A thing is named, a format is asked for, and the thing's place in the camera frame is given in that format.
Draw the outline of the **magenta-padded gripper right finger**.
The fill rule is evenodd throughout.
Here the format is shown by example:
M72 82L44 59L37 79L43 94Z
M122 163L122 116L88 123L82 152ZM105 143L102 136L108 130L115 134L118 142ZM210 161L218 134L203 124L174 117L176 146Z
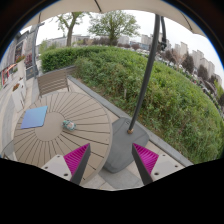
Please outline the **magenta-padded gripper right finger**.
M183 169L182 165L168 155L158 155L136 143L132 144L132 155L144 185Z

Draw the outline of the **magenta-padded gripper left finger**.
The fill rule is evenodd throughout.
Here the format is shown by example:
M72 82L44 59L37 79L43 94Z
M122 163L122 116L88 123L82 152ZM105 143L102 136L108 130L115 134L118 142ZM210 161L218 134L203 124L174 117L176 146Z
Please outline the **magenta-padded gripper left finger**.
M62 156L55 155L42 169L79 185L91 153L90 144L83 145Z

